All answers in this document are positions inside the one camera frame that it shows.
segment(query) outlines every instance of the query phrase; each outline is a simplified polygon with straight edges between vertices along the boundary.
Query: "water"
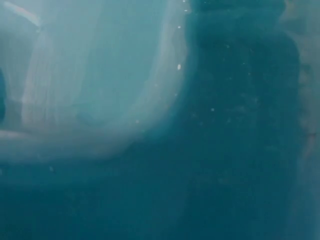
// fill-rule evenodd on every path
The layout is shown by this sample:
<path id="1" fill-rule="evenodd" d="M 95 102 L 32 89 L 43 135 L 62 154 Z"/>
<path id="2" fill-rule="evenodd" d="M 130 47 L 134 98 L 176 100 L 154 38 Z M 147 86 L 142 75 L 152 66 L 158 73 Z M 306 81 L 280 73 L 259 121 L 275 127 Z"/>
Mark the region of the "water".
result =
<path id="1" fill-rule="evenodd" d="M 292 228 L 289 239 L 313 239 L 312 197 L 296 191 L 300 59 L 277 26 L 284 5 L 206 2 L 186 17 L 170 124 L 107 162 L 1 168 L 1 239 L 280 240 Z"/>

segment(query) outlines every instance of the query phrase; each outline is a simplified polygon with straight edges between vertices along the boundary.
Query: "turquoise water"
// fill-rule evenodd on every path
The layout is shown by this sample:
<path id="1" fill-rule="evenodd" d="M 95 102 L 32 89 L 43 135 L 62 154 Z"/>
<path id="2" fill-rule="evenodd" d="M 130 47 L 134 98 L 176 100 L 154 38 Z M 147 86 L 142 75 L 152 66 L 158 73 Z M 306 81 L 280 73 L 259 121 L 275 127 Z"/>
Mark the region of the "turquoise water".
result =
<path id="1" fill-rule="evenodd" d="M 133 145 L 100 181 L 2 186 L 1 240 L 283 239 L 301 150 L 298 52 L 272 24 L 282 5 L 220 2 L 233 11 L 195 4 L 187 19 L 195 72 L 163 139 Z M 308 239 L 307 213 L 291 240 Z"/>

